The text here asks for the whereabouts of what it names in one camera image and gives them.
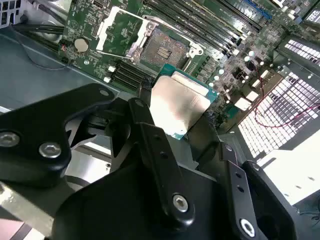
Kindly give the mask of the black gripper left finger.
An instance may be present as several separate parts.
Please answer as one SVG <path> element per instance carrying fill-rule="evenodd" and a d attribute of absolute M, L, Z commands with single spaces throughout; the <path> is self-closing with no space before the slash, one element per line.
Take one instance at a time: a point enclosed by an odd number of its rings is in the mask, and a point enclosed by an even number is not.
<path fill-rule="evenodd" d="M 119 169 L 72 198 L 64 217 L 80 207 L 78 224 L 100 218 L 103 204 L 116 200 L 115 214 L 138 203 L 171 229 L 186 229 L 195 206 L 185 186 L 164 131 L 154 125 L 148 105 L 139 98 L 123 100 L 97 83 L 49 97 L 0 117 L 0 178 L 33 187 L 52 187 L 65 173 L 71 149 L 98 131 L 115 139 Z"/>

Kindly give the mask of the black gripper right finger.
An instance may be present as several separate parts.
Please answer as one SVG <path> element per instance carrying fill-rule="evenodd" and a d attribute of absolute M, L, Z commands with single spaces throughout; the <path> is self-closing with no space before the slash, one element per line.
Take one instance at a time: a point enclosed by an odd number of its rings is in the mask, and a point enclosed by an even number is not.
<path fill-rule="evenodd" d="M 296 240 L 293 209 L 271 179 L 253 161 L 239 163 L 235 150 L 220 140 L 206 112 L 189 130 L 198 170 L 213 177 L 226 204 L 231 235 L 239 240 Z"/>

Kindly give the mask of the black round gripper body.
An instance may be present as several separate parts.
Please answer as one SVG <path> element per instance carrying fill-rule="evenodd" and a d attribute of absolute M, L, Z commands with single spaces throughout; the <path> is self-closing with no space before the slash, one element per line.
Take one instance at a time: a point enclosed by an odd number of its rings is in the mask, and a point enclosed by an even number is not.
<path fill-rule="evenodd" d="M 229 240 L 227 208 L 211 178 L 180 171 L 195 205 L 195 220 L 177 231 L 161 218 L 154 184 L 134 163 L 72 194 L 54 218 L 54 240 Z"/>

